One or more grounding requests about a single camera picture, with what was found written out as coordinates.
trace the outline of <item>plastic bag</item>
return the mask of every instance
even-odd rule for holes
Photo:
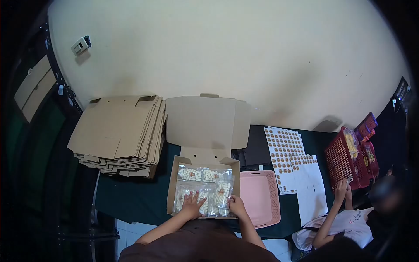
[[[189,193],[192,192],[194,196],[197,191],[199,191],[197,202],[201,201],[205,197],[207,198],[204,204],[200,207],[199,212],[203,214],[204,217],[208,217],[208,207],[212,204],[215,191],[215,185],[208,183],[178,181],[173,212],[178,213],[182,210],[185,194],[189,195]]]
[[[369,145],[365,145],[365,151],[367,152],[368,159],[370,160],[370,163],[375,161],[374,154],[372,153],[371,147]]]
[[[231,216],[228,207],[228,199],[233,192],[234,176],[231,169],[223,170],[218,178],[215,179],[214,199],[209,204],[208,216],[225,217]]]
[[[234,176],[231,172],[223,173],[215,180],[217,188],[215,189],[214,201],[219,208],[228,208],[228,199],[233,192]]]
[[[358,148],[359,142],[355,136],[355,133],[350,128],[345,128],[343,130],[343,134],[345,136],[346,144],[348,145],[349,153],[351,154],[351,158],[355,160],[358,156]]]
[[[215,182],[218,178],[224,176],[224,174],[230,173],[232,173],[231,169],[212,169],[204,167],[202,168],[202,181],[209,183]]]
[[[184,181],[201,181],[202,180],[202,168],[192,167],[185,164],[179,164],[178,179]]]

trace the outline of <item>white t-shirt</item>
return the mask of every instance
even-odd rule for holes
[[[344,236],[355,241],[361,248],[364,248],[373,239],[370,227],[367,225],[368,214],[374,208],[364,210],[344,210],[336,215],[330,227],[328,235],[336,235],[344,232]],[[313,219],[304,227],[320,228],[326,216]],[[302,229],[292,234],[292,240],[300,250],[309,251],[317,232]]]

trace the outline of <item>pink plastic basket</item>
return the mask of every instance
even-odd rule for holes
[[[255,228],[279,223],[277,180],[272,170],[240,172],[240,197]]]

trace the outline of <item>electrical outlet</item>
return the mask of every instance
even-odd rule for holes
[[[71,46],[71,51],[75,56],[78,56],[87,48],[88,44],[86,43],[86,40],[84,39],[84,37],[81,37],[77,42],[74,43],[73,46]]]

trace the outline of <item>table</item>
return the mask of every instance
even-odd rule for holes
[[[297,130],[301,134],[305,153],[317,155],[317,161],[322,173],[326,190],[327,206],[330,209],[334,195],[332,193],[324,149],[337,133]],[[249,141],[265,137],[264,126],[251,126]],[[268,152],[267,159],[260,159],[264,170],[273,170],[267,143],[259,143],[252,150]],[[132,223],[133,221],[151,225],[160,225],[171,216],[166,213],[167,190],[173,158],[180,155],[181,147],[165,142],[160,156],[155,178],[149,181],[139,177],[105,176],[101,175],[96,193],[96,209],[112,217]],[[241,171],[258,170],[259,165],[242,166]],[[284,238],[301,228],[297,195],[280,195],[281,221],[266,228],[257,229],[263,238]],[[240,232],[237,220],[226,220],[226,223],[236,232]]]

